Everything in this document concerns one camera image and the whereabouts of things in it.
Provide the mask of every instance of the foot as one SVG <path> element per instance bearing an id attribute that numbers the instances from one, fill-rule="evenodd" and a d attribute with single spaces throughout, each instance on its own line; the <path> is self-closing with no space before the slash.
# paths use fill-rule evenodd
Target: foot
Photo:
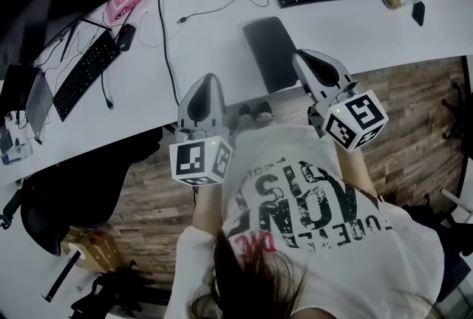
<path id="1" fill-rule="evenodd" d="M 251 106 L 249 106 L 247 103 L 243 103 L 238 109 L 238 117 L 241 117 L 244 115 L 253 116 L 253 111 L 251 110 Z"/>
<path id="2" fill-rule="evenodd" d="M 254 117 L 258 117 L 262 113 L 269 113 L 271 116 L 273 115 L 273 108 L 271 108 L 271 104 L 266 100 L 259 101 L 256 107 L 256 111 L 253 113 Z"/>

